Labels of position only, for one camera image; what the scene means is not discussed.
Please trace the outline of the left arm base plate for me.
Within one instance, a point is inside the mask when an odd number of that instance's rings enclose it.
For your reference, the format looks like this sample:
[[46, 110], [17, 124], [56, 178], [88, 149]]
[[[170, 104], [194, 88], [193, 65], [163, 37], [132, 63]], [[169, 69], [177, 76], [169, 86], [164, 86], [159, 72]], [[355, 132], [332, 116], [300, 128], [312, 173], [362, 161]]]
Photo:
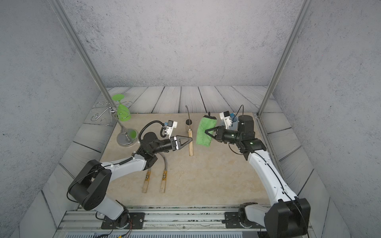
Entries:
[[102, 230], [111, 230], [111, 229], [119, 229], [125, 230], [132, 228], [133, 230], [140, 230], [143, 228], [145, 219], [144, 212], [129, 212], [123, 213], [120, 218], [117, 220], [112, 220], [109, 217], [105, 216], [103, 218], [101, 229]]

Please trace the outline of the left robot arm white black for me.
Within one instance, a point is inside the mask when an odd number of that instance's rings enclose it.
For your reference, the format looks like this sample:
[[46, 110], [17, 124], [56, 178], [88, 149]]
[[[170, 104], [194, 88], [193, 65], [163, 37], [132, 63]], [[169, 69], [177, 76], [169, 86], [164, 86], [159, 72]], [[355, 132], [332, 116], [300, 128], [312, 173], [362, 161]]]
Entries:
[[87, 162], [68, 187], [67, 194], [83, 209], [99, 212], [110, 219], [114, 227], [123, 229], [130, 224], [129, 211], [108, 197], [109, 183], [128, 174], [148, 170], [157, 161], [156, 154], [180, 150], [191, 142], [191, 137], [179, 135], [160, 140], [155, 133], [148, 132], [137, 152], [129, 158], [105, 163]]

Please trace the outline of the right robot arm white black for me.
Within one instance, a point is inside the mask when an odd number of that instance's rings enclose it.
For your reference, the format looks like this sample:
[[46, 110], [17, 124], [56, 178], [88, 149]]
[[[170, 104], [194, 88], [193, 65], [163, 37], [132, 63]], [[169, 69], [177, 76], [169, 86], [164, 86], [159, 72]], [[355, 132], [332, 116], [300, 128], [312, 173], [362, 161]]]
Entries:
[[253, 117], [239, 116], [235, 131], [227, 126], [218, 126], [206, 129], [204, 133], [218, 142], [235, 144], [256, 171], [268, 194], [270, 208], [255, 202], [243, 203], [234, 221], [243, 228], [258, 224], [266, 229], [271, 238], [294, 238], [309, 234], [311, 206], [305, 198], [299, 198], [281, 177], [266, 146], [255, 136]]

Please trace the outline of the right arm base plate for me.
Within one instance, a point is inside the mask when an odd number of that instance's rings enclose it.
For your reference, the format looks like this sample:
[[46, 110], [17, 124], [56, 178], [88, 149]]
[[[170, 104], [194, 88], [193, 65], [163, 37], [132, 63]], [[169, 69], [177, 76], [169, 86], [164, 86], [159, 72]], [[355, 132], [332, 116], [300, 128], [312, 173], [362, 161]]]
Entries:
[[224, 219], [221, 221], [227, 229], [264, 229], [258, 223], [247, 221], [245, 222], [240, 216], [239, 212], [225, 212]]

